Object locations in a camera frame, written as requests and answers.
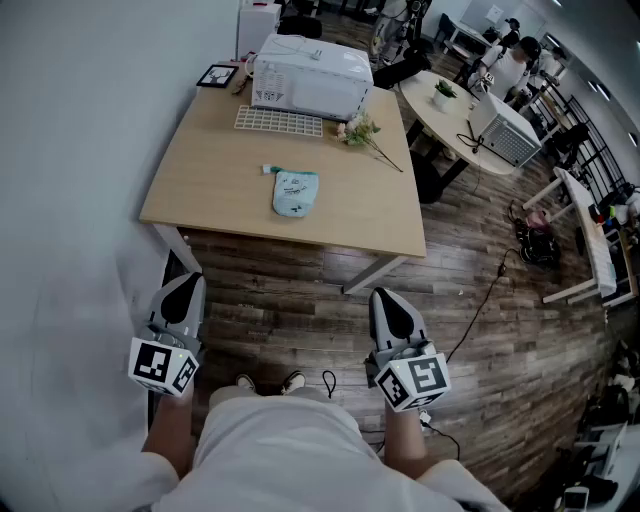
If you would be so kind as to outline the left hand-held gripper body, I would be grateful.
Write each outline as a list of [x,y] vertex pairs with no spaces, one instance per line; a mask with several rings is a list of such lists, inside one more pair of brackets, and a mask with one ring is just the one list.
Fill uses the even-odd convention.
[[128,376],[162,395],[181,397],[193,383],[202,360],[202,343],[188,337],[177,339],[170,324],[145,321],[131,340]]

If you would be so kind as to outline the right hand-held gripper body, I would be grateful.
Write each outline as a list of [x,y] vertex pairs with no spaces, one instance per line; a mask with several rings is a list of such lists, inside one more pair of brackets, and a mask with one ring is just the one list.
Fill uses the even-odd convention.
[[446,357],[429,340],[372,351],[366,376],[394,412],[426,408],[451,390]]

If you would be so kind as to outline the light blue printed pouch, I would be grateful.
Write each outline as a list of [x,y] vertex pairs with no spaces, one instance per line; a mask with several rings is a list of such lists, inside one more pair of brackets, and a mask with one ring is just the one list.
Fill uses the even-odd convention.
[[272,207],[278,215],[302,218],[310,213],[319,188],[317,173],[290,171],[273,165],[263,165],[262,173],[275,175]]

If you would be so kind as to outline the person's right forearm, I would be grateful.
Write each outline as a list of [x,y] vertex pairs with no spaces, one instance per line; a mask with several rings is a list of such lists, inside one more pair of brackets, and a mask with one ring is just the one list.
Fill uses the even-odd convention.
[[419,412],[395,412],[385,405],[384,464],[405,476],[417,479],[430,465]]

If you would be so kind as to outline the person's left forearm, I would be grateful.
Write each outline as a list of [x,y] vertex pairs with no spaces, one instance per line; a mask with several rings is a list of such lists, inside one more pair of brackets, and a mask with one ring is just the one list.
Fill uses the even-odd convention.
[[163,395],[143,444],[143,453],[163,457],[184,478],[192,467],[195,438],[192,435],[194,387],[190,384],[181,397]]

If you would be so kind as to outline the person's beige shorts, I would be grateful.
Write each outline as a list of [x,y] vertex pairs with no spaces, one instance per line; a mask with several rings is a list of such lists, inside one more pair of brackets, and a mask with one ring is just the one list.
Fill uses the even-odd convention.
[[301,387],[298,389],[294,389],[291,393],[285,395],[273,395],[273,396],[261,396],[258,395],[251,389],[242,388],[238,386],[226,386],[222,387],[215,392],[213,392],[209,399],[209,411],[212,411],[215,407],[221,405],[222,403],[232,400],[232,399],[267,399],[267,400],[277,400],[282,401],[283,399],[307,399],[315,402],[323,403],[323,404],[332,404],[332,401],[322,394],[319,390],[311,387]]

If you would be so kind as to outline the person's white shirt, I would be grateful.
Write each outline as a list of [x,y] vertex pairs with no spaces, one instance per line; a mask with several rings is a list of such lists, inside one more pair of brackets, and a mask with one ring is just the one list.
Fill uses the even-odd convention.
[[99,512],[510,512],[464,466],[409,477],[384,465],[344,409],[234,397],[214,406],[184,477],[140,453]]

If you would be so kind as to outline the artificial pink flower bouquet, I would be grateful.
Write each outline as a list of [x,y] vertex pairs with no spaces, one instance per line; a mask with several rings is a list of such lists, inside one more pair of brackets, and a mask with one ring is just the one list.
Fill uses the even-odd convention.
[[362,111],[346,123],[339,123],[336,129],[336,140],[351,147],[368,147],[377,158],[381,158],[395,170],[402,169],[381,149],[374,136],[381,131],[371,116]]

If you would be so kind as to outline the long white table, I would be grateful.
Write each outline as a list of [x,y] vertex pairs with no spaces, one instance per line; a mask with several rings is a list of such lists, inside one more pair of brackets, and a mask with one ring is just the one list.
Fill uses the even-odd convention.
[[543,297],[542,302],[548,304],[565,299],[566,302],[571,305],[599,295],[604,300],[604,308],[613,308],[632,299],[640,298],[640,287],[638,286],[637,278],[632,273],[631,264],[626,262],[627,280],[630,291],[610,299],[610,296],[617,292],[618,284],[622,284],[623,280],[617,279],[611,260],[609,249],[613,246],[613,243],[609,242],[608,236],[604,233],[603,228],[591,218],[589,208],[595,205],[593,197],[568,171],[555,167],[554,174],[556,178],[526,201],[522,205],[522,209],[530,209],[543,198],[550,195],[556,188],[564,185],[567,188],[571,202],[561,211],[552,215],[549,222],[552,223],[559,219],[566,212],[572,210],[576,212],[585,240],[585,248],[589,257],[592,277],[580,284]]

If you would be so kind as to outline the black framed deer picture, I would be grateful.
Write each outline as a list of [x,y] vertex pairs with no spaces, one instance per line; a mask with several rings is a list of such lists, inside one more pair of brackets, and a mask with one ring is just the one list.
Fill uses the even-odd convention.
[[238,66],[213,64],[200,77],[196,86],[205,88],[226,88],[239,70]]

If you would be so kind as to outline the white microwave oven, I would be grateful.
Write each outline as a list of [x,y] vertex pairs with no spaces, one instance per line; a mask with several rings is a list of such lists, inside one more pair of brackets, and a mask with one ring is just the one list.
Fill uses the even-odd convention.
[[254,107],[350,121],[374,87],[366,52],[302,36],[269,35],[252,64]]

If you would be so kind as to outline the black office chair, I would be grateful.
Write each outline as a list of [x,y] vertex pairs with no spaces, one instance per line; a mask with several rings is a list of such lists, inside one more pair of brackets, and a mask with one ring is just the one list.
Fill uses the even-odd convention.
[[383,67],[373,73],[373,85],[389,90],[396,84],[432,68],[429,55],[434,51],[433,44],[425,39],[413,41],[404,50],[403,60]]

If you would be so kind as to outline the black metal rack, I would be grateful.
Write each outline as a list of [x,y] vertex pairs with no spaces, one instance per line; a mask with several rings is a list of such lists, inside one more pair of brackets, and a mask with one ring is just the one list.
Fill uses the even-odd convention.
[[586,109],[577,92],[562,92],[549,84],[528,107],[534,130],[540,136],[542,152],[552,163],[565,162],[569,154],[558,148],[556,138],[578,124],[587,126],[588,135],[578,146],[576,162],[579,180],[596,200],[618,192],[627,182],[611,151],[596,116]]

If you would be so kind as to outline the white small cabinet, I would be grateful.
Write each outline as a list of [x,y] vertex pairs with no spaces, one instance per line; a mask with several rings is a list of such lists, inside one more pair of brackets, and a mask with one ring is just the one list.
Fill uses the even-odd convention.
[[267,0],[252,0],[239,11],[236,59],[256,54],[267,37],[277,31],[281,6]]

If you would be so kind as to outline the small white desk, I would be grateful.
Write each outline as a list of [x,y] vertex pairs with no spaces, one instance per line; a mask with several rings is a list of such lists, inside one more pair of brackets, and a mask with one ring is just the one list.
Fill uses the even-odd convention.
[[441,16],[438,23],[436,36],[439,35],[443,35],[442,43],[456,44],[459,40],[464,43],[472,41],[472,49],[480,54],[492,46],[492,43],[487,41],[477,30],[460,21],[453,21],[444,15]]

